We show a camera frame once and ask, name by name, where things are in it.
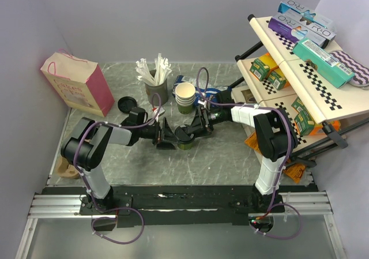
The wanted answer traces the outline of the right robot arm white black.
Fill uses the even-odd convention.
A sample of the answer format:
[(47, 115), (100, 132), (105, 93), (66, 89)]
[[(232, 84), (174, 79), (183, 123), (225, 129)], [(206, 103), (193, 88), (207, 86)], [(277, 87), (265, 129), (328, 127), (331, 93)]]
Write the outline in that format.
[(210, 135), (214, 125), (228, 121), (250, 126), (256, 133), (262, 161), (255, 183), (259, 193), (252, 197), (251, 203), (256, 211), (264, 212), (272, 205), (270, 194), (278, 189), (287, 158), (298, 145), (296, 133), (285, 110), (235, 103), (230, 91), (222, 91), (210, 105), (205, 102), (197, 106), (192, 123), (177, 127), (175, 134), (180, 143), (188, 144), (195, 138)]

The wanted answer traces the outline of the black plastic cup lid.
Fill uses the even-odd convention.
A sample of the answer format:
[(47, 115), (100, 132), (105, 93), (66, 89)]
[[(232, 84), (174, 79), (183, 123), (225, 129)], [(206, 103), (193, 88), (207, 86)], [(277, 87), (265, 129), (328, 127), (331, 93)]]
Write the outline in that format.
[(181, 144), (189, 144), (194, 141), (194, 135), (188, 132), (186, 125), (178, 126), (175, 135)]

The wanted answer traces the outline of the green paper cup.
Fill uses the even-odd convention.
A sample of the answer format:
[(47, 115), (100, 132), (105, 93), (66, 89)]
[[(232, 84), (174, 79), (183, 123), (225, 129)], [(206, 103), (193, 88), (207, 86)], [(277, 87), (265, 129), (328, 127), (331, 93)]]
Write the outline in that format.
[(181, 150), (189, 150), (193, 147), (193, 142), (194, 140), (191, 140), (191, 141), (181, 141), (179, 144), (178, 144), (178, 148), (181, 149)]

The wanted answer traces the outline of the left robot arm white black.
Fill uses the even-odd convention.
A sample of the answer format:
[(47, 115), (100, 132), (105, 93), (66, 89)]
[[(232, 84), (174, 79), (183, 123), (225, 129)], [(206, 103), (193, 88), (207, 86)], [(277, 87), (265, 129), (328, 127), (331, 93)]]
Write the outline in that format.
[(61, 156), (76, 168), (89, 201), (99, 213), (109, 213), (115, 206), (114, 190), (101, 166), (108, 144), (130, 147), (143, 138), (151, 140), (157, 149), (175, 149), (179, 142), (165, 118), (159, 122), (147, 116), (143, 108), (134, 107), (119, 125), (83, 117), (62, 144)]

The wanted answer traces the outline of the pink paper gift bag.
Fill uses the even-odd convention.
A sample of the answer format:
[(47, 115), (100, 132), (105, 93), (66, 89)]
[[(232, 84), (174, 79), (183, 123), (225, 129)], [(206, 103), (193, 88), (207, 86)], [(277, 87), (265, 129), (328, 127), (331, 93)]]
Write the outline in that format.
[(60, 49), (46, 59), (40, 71), (71, 108), (104, 117), (114, 104), (112, 92), (96, 62)]

